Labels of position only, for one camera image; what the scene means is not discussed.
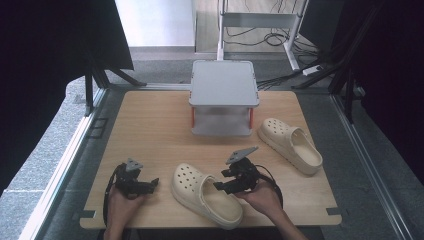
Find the clog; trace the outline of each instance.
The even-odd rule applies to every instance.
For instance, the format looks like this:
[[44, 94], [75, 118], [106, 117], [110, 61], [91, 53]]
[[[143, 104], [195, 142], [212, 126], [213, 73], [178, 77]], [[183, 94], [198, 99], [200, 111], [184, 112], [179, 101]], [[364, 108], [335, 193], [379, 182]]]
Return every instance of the clog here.
[[286, 158], [300, 172], [314, 175], [322, 166], [322, 156], [299, 127], [268, 118], [258, 129], [259, 138]]
[[182, 163], [174, 172], [172, 195], [183, 206], [215, 222], [219, 227], [233, 229], [243, 217], [241, 204], [233, 195], [218, 191], [214, 182], [220, 180]]

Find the metal frame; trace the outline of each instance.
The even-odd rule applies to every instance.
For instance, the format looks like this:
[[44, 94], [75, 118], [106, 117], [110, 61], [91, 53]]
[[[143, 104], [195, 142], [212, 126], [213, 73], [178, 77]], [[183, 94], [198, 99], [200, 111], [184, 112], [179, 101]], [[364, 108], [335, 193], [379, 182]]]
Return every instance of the metal frame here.
[[339, 96], [330, 95], [331, 100], [336, 108], [336, 111], [339, 114], [340, 121], [345, 127], [346, 133], [348, 134], [350, 140], [352, 141], [353, 147], [358, 154], [358, 157], [364, 167], [365, 173], [368, 176], [378, 199], [387, 214], [387, 218], [392, 224], [393, 230], [395, 231], [398, 239], [412, 240], [412, 236], [409, 228], [404, 220], [404, 217], [399, 210], [395, 200], [393, 199], [392, 194], [390, 193], [389, 188], [387, 187], [384, 180], [381, 178], [380, 173], [377, 170], [377, 167], [374, 165], [374, 162], [368, 151], [361, 140], [358, 132], [356, 131], [355, 126], [350, 122], [350, 120], [344, 114], [343, 103]]
[[253, 28], [285, 28], [290, 29], [291, 34], [288, 42], [285, 42], [284, 49], [290, 61], [293, 71], [299, 71], [299, 64], [294, 57], [292, 47], [299, 32], [300, 23], [305, 12], [306, 3], [304, 0], [297, 14], [267, 14], [267, 13], [228, 13], [225, 11], [226, 0], [222, 0], [219, 13], [219, 40], [217, 50], [217, 60], [224, 60], [224, 27], [253, 27]]
[[[103, 100], [107, 89], [100, 88], [94, 98], [94, 106], [100, 105]], [[75, 160], [76, 154], [81, 146], [81, 143], [86, 135], [91, 123], [94, 120], [94, 116], [97, 113], [98, 108], [94, 110], [88, 116], [84, 116], [79, 123], [76, 132], [72, 136], [72, 139], [67, 146], [62, 158], [59, 161], [53, 176], [50, 178], [46, 189], [41, 195], [34, 211], [28, 219], [24, 229], [19, 237], [20, 240], [35, 239], [40, 231], [40, 228], [44, 224], [50, 208], [56, 199], [59, 189], [68, 173], [69, 168]]]

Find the wrist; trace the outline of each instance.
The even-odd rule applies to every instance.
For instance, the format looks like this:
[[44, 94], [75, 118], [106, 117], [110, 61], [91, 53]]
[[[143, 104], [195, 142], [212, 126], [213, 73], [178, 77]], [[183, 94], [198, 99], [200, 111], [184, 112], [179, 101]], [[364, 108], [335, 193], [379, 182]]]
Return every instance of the wrist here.
[[282, 222], [286, 219], [286, 212], [284, 209], [280, 208], [278, 210], [273, 210], [265, 214], [274, 224], [277, 222]]
[[124, 228], [121, 227], [107, 227], [105, 233], [103, 234], [104, 240], [121, 240], [122, 232]]

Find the power strip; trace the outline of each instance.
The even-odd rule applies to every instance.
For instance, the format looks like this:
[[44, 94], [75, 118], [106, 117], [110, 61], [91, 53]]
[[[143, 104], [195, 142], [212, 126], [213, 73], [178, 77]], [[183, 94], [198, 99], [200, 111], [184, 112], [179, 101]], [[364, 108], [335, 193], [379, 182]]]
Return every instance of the power strip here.
[[310, 68], [307, 68], [305, 70], [303, 70], [303, 75], [311, 77], [314, 74], [317, 74], [319, 71], [323, 70], [324, 68], [322, 68], [320, 65], [317, 66], [313, 66]]

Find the white plastic box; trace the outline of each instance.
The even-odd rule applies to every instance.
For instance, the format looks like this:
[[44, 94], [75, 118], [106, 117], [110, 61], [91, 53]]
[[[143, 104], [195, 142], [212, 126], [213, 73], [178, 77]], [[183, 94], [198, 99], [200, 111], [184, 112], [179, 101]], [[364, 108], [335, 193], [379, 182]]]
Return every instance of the white plastic box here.
[[253, 108], [259, 105], [253, 64], [248, 61], [195, 61], [189, 103], [193, 134], [249, 136]]

